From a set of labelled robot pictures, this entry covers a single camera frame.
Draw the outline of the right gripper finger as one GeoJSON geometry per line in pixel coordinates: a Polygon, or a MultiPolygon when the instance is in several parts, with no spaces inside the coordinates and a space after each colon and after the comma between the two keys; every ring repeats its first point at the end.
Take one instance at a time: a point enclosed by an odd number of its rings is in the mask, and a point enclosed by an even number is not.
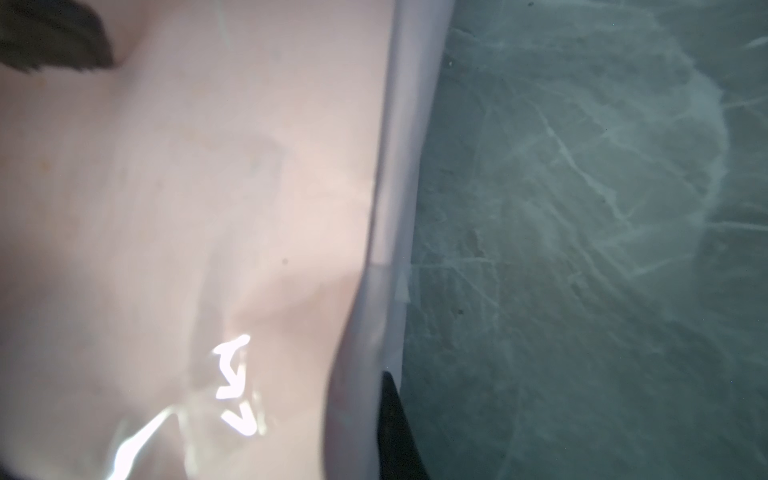
{"type": "Polygon", "coordinates": [[[377,445],[381,480],[430,479],[389,371],[382,375],[377,445]]]}

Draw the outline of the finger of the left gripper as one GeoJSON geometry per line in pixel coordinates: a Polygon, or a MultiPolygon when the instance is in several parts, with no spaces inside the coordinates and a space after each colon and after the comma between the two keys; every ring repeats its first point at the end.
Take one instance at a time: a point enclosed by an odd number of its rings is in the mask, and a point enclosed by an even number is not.
{"type": "Polygon", "coordinates": [[[23,73],[46,67],[76,71],[115,66],[102,17],[70,0],[1,3],[1,63],[23,73]]]}

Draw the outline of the pink wrapping paper sheet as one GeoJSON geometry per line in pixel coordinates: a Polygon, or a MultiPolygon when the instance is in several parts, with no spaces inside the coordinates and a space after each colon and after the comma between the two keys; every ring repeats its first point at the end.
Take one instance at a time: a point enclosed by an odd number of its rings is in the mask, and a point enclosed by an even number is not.
{"type": "Polygon", "coordinates": [[[1,71],[1,475],[376,479],[450,1],[97,1],[1,71]]]}

